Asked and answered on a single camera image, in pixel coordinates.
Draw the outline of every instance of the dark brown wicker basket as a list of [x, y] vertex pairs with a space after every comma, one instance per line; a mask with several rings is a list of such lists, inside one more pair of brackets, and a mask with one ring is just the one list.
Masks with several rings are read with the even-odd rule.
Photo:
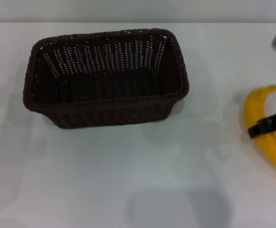
[[34, 45], [24, 105], [60, 128], [140, 124], [167, 118], [188, 91], [170, 31], [75, 34]]

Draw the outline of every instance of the wall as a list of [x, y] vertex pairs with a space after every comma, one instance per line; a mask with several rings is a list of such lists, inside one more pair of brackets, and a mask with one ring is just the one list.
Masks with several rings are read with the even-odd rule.
[[0, 0], [0, 21], [276, 22], [276, 0]]

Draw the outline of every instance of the banana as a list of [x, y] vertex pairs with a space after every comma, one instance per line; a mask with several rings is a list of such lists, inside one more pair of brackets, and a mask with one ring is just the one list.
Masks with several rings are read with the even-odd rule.
[[[276, 85], [253, 90], [246, 98], [243, 118], [246, 128], [265, 118], [264, 103], [266, 98], [276, 92]], [[260, 135], [253, 139], [266, 158], [276, 167], [276, 132]]]

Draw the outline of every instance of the white tabletop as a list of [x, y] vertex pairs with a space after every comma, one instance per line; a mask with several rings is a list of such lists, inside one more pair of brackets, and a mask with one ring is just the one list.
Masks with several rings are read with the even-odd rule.
[[[61, 130], [22, 90], [42, 38], [163, 28], [190, 92], [158, 123]], [[276, 84], [276, 24], [0, 23], [0, 228], [276, 228], [276, 170], [241, 108]], [[276, 113], [276, 95], [266, 103]]]

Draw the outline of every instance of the basket rim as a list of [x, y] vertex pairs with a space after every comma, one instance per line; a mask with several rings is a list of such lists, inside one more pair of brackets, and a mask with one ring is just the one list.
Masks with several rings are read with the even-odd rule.
[[[172, 43], [172, 47], [174, 50], [174, 54], [177, 57], [176, 61], [177, 70], [180, 73], [181, 79], [181, 88], [179, 91], [175, 93], [169, 93], [165, 95], [147, 95], [147, 96], [139, 96], [139, 97], [123, 97], [123, 98], [109, 98], [109, 99], [96, 99], [92, 101], [73, 101], [66, 103], [34, 103], [32, 101], [32, 85], [34, 81], [34, 74], [36, 69], [36, 63], [38, 59], [38, 55], [40, 53], [41, 48], [48, 42], [65, 42], [65, 41], [84, 41], [86, 39], [95, 39], [95, 38], [121, 38], [128, 36], [137, 36], [137, 35], [151, 35], [151, 34], [161, 34], [167, 37], [172, 37], [174, 43]], [[44, 38], [38, 41], [32, 48], [31, 55], [29, 58], [29, 63], [25, 76], [25, 85], [23, 91], [23, 102], [27, 109], [31, 111], [39, 111], [41, 109], [54, 108], [60, 109], [61, 107], [69, 107], [69, 106], [82, 106], [82, 105], [102, 105], [102, 104], [111, 104], [111, 103], [127, 103], [134, 101], [145, 101], [145, 100], [162, 100], [162, 99], [172, 99], [175, 102], [184, 98], [189, 91], [189, 82], [187, 78], [187, 72], [185, 63], [183, 60], [183, 55], [179, 46], [179, 43], [175, 37], [175, 35], [166, 29], [161, 28], [153, 28], [153, 29], [128, 29], [121, 31], [111, 31], [111, 32], [98, 32], [98, 33], [90, 33], [90, 34], [72, 34], [72, 35], [62, 35], [56, 37]]]

